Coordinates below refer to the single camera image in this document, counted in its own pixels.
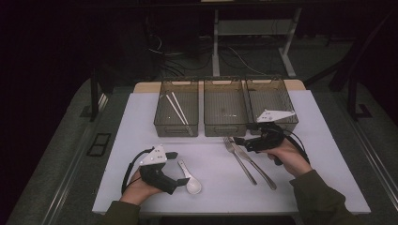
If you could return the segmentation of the white metal desk frame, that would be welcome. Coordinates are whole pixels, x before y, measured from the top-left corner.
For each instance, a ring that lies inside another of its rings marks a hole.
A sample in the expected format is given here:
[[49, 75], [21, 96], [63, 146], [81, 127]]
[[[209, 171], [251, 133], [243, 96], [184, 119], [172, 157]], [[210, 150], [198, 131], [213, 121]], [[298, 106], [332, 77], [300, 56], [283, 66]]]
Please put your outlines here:
[[302, 8], [295, 9], [291, 19], [247, 19], [247, 20], [221, 20], [220, 12], [214, 11], [213, 22], [213, 52], [212, 72], [220, 76], [219, 36], [282, 36], [285, 35], [284, 45], [278, 49], [284, 69], [289, 78], [295, 78], [296, 72], [289, 59], [288, 53], [299, 24]]

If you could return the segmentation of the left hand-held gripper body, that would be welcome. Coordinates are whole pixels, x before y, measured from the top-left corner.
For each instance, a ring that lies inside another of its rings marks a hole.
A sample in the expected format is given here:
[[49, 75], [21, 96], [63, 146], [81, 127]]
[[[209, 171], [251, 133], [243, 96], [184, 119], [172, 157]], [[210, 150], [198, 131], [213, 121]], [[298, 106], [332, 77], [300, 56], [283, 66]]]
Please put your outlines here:
[[148, 185], [172, 195], [177, 188], [177, 183], [162, 171], [168, 160], [166, 153], [168, 152], [161, 144], [154, 147], [146, 157], [140, 160], [139, 171], [142, 180]]

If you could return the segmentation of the black floor socket frame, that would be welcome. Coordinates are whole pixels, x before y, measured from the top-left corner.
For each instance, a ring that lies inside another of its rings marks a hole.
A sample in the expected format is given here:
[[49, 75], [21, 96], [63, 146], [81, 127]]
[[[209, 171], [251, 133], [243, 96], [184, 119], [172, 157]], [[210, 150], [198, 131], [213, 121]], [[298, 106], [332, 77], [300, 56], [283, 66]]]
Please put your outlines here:
[[90, 157], [102, 157], [110, 141], [111, 133], [98, 133], [86, 154]]

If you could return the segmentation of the translucent grey plastic bin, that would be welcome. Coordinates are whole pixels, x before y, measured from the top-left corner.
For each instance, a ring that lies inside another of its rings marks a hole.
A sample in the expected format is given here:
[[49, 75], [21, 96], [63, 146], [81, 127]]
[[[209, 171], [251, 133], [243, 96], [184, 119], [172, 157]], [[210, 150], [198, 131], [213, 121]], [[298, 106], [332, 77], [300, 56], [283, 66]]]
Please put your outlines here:
[[[248, 124], [253, 123], [264, 110], [295, 111], [285, 83], [281, 79], [249, 78], [245, 81], [243, 93]], [[249, 132], [252, 135], [260, 135], [259, 131], [249, 130]]]
[[248, 123], [242, 81], [204, 81], [204, 124], [207, 137], [245, 136]]
[[[169, 103], [166, 94], [173, 100], [172, 92], [176, 94], [180, 106], [185, 113], [193, 132], [191, 136], [181, 123]], [[159, 137], [197, 137], [199, 123], [199, 85], [198, 81], [163, 81], [161, 83], [154, 126]]]

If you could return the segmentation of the metal fork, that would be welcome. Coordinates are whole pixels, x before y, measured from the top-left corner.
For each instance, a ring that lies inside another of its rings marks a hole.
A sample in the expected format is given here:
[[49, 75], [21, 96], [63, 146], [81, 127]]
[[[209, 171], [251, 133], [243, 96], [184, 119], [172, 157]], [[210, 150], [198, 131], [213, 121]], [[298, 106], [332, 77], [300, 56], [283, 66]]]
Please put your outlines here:
[[252, 183], [252, 185], [256, 186], [257, 182], [255, 181], [255, 179], [253, 178], [253, 176], [250, 174], [250, 172], [248, 171], [248, 169], [246, 168], [246, 166], [243, 164], [243, 162], [239, 159], [237, 153], [235, 152], [234, 147], [232, 146], [232, 144], [230, 143], [228, 137], [223, 137], [222, 138], [225, 148], [226, 150], [232, 154], [235, 159], [237, 160], [239, 166], [241, 167], [241, 169], [244, 171], [244, 173], [246, 174], [246, 176], [248, 177], [248, 179], [250, 180], [250, 182]]

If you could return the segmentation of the metal table knife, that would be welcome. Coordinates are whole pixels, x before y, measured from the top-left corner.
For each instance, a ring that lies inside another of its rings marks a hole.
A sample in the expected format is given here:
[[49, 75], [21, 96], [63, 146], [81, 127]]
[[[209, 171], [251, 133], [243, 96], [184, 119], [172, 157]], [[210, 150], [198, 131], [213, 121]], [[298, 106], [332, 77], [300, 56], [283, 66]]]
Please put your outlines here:
[[249, 161], [251, 165], [261, 174], [261, 176], [266, 180], [268, 183], [269, 187], [272, 190], [277, 189], [277, 185], [275, 182], [248, 156], [247, 153], [245, 153], [233, 140], [231, 137], [227, 137], [227, 140], [232, 144], [232, 146], [235, 149], [235, 152], [243, 159]]

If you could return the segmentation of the person's right hand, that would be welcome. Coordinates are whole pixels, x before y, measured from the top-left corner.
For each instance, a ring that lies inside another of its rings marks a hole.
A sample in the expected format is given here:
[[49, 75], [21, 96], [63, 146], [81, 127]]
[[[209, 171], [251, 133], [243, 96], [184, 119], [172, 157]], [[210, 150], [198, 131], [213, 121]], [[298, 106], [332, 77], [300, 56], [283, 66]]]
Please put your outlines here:
[[310, 172], [313, 168], [299, 153], [299, 150], [287, 139], [275, 148], [263, 150], [272, 160], [278, 158], [285, 169], [295, 178]]

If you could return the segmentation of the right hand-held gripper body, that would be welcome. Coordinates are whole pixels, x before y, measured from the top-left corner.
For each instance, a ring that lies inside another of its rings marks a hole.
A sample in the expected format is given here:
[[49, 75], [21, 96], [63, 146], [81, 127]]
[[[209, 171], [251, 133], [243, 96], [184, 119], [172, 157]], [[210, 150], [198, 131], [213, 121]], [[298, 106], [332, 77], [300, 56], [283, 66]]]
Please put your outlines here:
[[278, 147], [284, 140], [283, 129], [276, 124], [276, 121], [295, 115], [294, 111], [273, 111], [264, 110], [253, 123], [259, 126], [260, 136], [245, 140], [243, 145], [249, 152], [259, 152]]

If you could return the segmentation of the white plastic spoon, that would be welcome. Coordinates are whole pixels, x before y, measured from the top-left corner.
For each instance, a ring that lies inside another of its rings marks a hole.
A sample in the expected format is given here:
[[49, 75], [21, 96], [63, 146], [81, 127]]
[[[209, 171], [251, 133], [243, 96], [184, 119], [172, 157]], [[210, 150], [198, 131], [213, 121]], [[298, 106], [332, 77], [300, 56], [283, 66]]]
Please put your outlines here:
[[186, 189], [188, 190], [188, 192], [190, 194], [198, 194], [202, 190], [201, 183], [194, 176], [191, 175], [183, 160], [180, 160], [178, 162], [178, 165], [180, 166], [185, 177], [189, 179], [188, 183], [186, 184]]

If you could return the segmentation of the black metal stand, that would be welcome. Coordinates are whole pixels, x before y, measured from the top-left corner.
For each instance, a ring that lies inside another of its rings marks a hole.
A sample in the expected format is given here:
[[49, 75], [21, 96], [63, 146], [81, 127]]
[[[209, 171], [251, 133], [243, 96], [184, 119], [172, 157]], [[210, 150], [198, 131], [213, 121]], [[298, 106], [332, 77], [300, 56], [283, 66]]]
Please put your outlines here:
[[348, 81], [347, 111], [354, 121], [360, 118], [371, 118], [372, 115], [364, 104], [357, 102], [358, 80], [351, 77]]

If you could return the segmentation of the person's left hand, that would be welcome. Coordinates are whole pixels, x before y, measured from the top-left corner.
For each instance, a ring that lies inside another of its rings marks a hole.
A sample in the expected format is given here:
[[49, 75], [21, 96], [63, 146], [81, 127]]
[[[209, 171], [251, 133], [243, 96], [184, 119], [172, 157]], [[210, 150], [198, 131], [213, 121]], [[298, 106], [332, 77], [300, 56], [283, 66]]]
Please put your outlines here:
[[161, 193], [161, 190], [144, 182], [140, 172], [136, 171], [123, 192], [120, 201], [123, 203], [141, 205], [149, 197], [158, 193]]

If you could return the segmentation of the white chopstick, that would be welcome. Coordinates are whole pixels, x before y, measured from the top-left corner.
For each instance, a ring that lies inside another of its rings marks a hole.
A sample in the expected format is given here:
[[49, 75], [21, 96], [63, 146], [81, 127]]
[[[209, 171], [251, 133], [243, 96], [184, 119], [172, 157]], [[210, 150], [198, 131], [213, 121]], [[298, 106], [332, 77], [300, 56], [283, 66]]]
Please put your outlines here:
[[175, 111], [177, 117], [180, 119], [181, 123], [186, 126], [187, 124], [185, 123], [185, 120], [183, 119], [183, 117], [181, 116], [181, 114], [179, 113], [178, 109], [176, 108], [176, 105], [174, 104], [174, 102], [171, 100], [171, 98], [169, 97], [169, 95], [166, 94], [166, 97], [169, 101], [169, 103], [171, 104], [173, 110]]
[[188, 123], [188, 119], [186, 118], [185, 113], [183, 112], [182, 107], [180, 106], [179, 101], [178, 101], [178, 99], [177, 99], [177, 97], [176, 97], [176, 94], [175, 94], [174, 92], [172, 92], [172, 97], [173, 97], [173, 100], [172, 100], [172, 101], [173, 101], [174, 104], [176, 105], [176, 108], [178, 109], [179, 113], [181, 114], [181, 116], [182, 116], [183, 119], [185, 120], [185, 123], [187, 124], [187, 125], [185, 126], [185, 127], [186, 127], [186, 130], [188, 130], [189, 134], [190, 134], [191, 136], [193, 136], [193, 132], [192, 132], [191, 127], [190, 127], [190, 125], [189, 125], [189, 123]]

